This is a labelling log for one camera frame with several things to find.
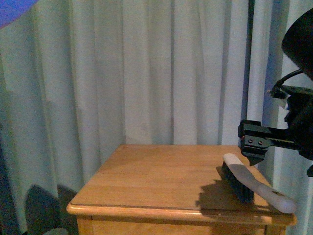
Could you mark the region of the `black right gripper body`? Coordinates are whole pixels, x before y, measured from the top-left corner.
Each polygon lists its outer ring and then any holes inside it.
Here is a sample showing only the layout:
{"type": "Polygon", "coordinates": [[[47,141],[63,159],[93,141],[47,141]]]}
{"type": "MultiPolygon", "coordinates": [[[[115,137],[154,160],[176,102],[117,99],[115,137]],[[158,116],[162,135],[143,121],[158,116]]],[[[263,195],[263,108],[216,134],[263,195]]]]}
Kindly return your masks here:
{"type": "Polygon", "coordinates": [[[259,121],[241,120],[238,126],[240,149],[245,153],[266,153],[271,146],[296,150],[288,129],[262,126],[259,121]]]}

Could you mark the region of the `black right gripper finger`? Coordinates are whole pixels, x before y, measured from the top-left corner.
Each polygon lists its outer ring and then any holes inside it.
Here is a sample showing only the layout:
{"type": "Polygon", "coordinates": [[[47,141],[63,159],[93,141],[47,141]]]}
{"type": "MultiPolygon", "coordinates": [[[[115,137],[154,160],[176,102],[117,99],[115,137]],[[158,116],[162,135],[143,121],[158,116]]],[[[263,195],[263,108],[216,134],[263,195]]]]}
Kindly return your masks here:
{"type": "Polygon", "coordinates": [[[253,166],[265,159],[266,150],[254,147],[243,147],[241,148],[241,154],[248,159],[249,165],[253,166]]]}

